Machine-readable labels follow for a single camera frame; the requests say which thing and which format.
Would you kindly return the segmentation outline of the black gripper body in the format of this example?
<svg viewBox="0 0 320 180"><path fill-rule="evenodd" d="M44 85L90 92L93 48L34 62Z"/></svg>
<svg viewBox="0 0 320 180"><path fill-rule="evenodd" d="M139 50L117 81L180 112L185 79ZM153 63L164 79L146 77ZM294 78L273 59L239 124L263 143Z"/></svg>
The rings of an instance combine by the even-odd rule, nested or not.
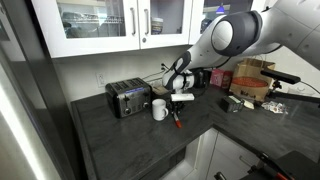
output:
<svg viewBox="0 0 320 180"><path fill-rule="evenodd" d="M172 113L179 114L184 107L185 107L185 103L183 101L171 101L169 104L169 110Z"/></svg>

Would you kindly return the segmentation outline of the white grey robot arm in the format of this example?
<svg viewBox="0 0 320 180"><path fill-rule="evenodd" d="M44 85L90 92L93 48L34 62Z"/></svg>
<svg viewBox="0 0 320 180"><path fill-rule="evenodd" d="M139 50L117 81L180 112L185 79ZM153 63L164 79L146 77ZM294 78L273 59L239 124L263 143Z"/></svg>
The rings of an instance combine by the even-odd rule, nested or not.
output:
<svg viewBox="0 0 320 180"><path fill-rule="evenodd" d="M278 0L261 12L222 15L166 71L168 90L194 86L193 71L222 59L268 54L285 46L320 69L320 0Z"/></svg>

